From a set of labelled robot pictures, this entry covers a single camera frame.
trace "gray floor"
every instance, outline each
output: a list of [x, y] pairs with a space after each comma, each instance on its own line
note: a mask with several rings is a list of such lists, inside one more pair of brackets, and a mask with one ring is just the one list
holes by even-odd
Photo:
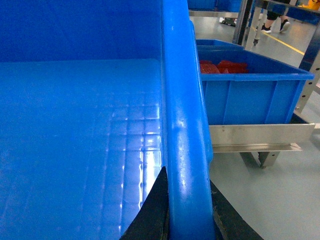
[[[217, 18], [193, 17], [199, 39], [231, 42], [234, 27]], [[275, 22], [271, 35], [305, 51], [314, 26], [291, 21], [279, 34]], [[302, 54], [262, 35], [254, 52], [299, 66]], [[303, 114], [320, 123], [320, 95], [313, 93]], [[215, 154], [210, 178], [239, 214], [265, 240], [320, 240], [320, 135], [299, 144], [303, 151], [280, 153], [274, 166], [262, 170], [238, 153]]]

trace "metal frame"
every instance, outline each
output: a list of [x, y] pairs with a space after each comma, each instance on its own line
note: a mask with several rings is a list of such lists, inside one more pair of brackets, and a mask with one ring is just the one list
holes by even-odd
[[229, 11], [197, 11], [197, 10], [189, 10], [189, 16], [190, 17], [212, 17], [212, 18], [236, 19], [238, 17], [238, 15], [239, 15], [238, 12], [229, 12]]
[[[293, 5], [272, 0], [255, 0], [255, 9], [251, 16], [251, 27], [248, 27], [253, 1], [242, 0], [238, 15], [233, 15], [234, 13], [230, 12], [192, 10], [189, 13], [193, 17], [236, 18], [238, 16], [233, 43], [243, 45], [246, 50], [250, 50], [260, 38], [259, 30], [261, 30], [264, 18], [262, 18], [259, 25], [258, 23], [262, 9], [264, 9], [265, 16], [269, 4], [285, 6], [283, 12], [278, 12], [282, 15], [286, 15], [289, 8], [297, 8]], [[305, 9], [305, 11], [320, 16], [320, 12], [309, 9]], [[316, 80], [320, 78], [320, 24], [317, 25], [299, 68], [314, 73]], [[261, 168], [266, 168], [274, 164], [281, 151], [301, 151], [301, 147], [296, 143], [308, 141], [312, 134], [320, 134], [320, 123], [310, 123], [301, 115], [313, 91], [320, 94], [320, 84], [315, 81], [307, 81], [296, 106], [291, 124], [210, 125], [209, 129], [214, 152], [237, 152], [241, 153], [243, 159], [248, 156], [253, 158], [252, 152], [258, 152], [259, 157], [256, 162]]]
[[296, 111], [290, 124], [210, 125], [209, 129], [215, 153], [259, 152], [260, 166], [265, 168], [273, 165], [280, 151], [301, 151], [296, 142], [308, 141], [315, 126]]

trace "black object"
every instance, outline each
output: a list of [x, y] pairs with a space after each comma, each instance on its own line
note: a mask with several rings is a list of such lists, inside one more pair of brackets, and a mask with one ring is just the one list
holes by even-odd
[[[210, 182], [216, 240], [263, 240]], [[138, 215], [120, 240], [168, 240], [169, 196], [163, 167]]]
[[218, 188], [210, 182], [214, 209], [216, 240], [263, 240], [253, 230]]
[[163, 167], [139, 213], [120, 240], [167, 240], [168, 236], [168, 178]]

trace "black pants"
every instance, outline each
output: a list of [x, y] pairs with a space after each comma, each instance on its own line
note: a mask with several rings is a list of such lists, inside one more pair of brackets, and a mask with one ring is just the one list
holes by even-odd
[[[290, 0], [275, 0], [276, 2], [279, 2], [279, 3], [284, 3], [284, 4], [289, 4], [290, 3]], [[277, 17], [280, 17], [281, 15], [278, 14], [278, 13], [275, 13], [275, 12], [272, 12], [272, 11], [268, 11], [267, 13], [267, 17], [266, 19], [268, 20], [276, 20]]]

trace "stainless steel shelf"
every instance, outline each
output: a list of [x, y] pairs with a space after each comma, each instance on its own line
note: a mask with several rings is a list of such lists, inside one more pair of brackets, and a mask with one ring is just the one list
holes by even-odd
[[189, 10], [190, 17], [212, 17], [236, 19], [238, 12]]

